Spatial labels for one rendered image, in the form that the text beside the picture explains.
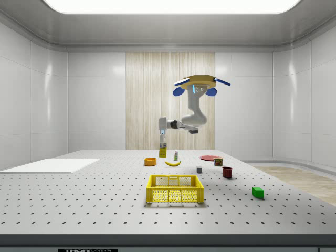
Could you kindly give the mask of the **yellow basket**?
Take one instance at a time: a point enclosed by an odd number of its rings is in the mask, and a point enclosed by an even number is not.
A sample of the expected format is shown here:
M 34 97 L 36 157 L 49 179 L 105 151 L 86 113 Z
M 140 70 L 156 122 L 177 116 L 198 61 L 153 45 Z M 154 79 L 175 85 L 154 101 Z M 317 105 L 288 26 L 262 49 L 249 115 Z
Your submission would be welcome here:
M 203 202 L 204 187 L 196 175 L 151 175 L 146 202 Z

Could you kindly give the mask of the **drone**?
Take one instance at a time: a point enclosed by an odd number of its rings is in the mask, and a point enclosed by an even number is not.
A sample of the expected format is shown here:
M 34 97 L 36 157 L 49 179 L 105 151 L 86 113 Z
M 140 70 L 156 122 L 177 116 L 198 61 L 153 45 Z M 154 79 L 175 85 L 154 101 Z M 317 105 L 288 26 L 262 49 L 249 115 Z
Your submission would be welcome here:
M 230 83 L 210 75 L 193 75 L 185 77 L 174 84 L 177 88 L 173 91 L 173 95 L 180 96 L 188 86 L 192 86 L 192 91 L 194 93 L 206 90 L 206 95 L 215 96 L 217 94 L 215 88 L 217 82 L 230 86 Z

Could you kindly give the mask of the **white board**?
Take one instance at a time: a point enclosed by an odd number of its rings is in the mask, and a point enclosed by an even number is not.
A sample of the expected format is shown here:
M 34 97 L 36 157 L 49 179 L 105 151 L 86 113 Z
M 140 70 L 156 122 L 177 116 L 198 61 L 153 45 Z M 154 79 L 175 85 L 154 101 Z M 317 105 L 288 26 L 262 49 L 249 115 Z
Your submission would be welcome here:
M 0 171 L 0 173 L 74 173 L 100 159 L 44 159 Z

